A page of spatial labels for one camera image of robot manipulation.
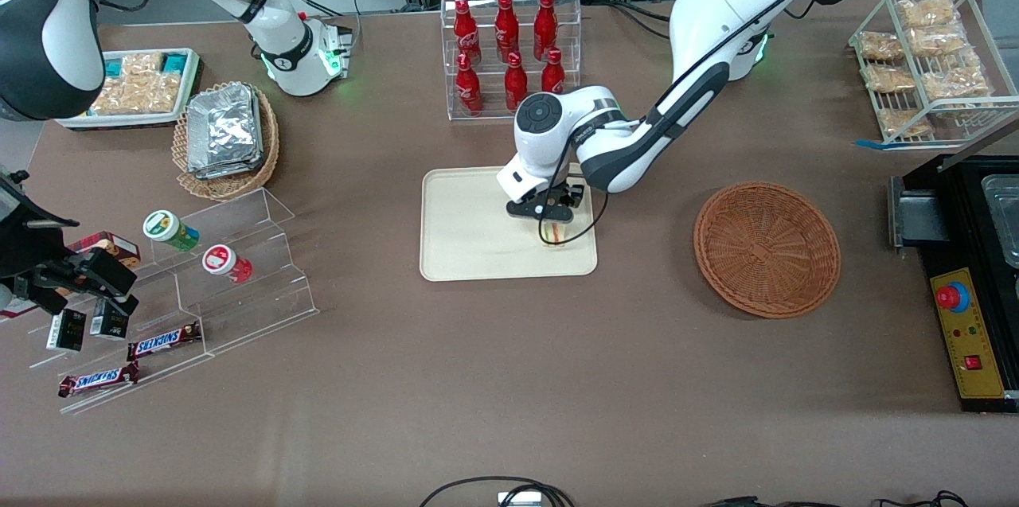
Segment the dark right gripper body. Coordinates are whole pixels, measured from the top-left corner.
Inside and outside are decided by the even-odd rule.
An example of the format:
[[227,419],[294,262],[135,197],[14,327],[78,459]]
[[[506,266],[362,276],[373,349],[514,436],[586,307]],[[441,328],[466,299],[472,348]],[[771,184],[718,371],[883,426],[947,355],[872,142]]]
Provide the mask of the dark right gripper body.
[[1,278],[13,278],[41,265],[63,263],[72,255],[63,228],[79,227],[72,218],[42,209],[23,191],[26,172],[1,174]]

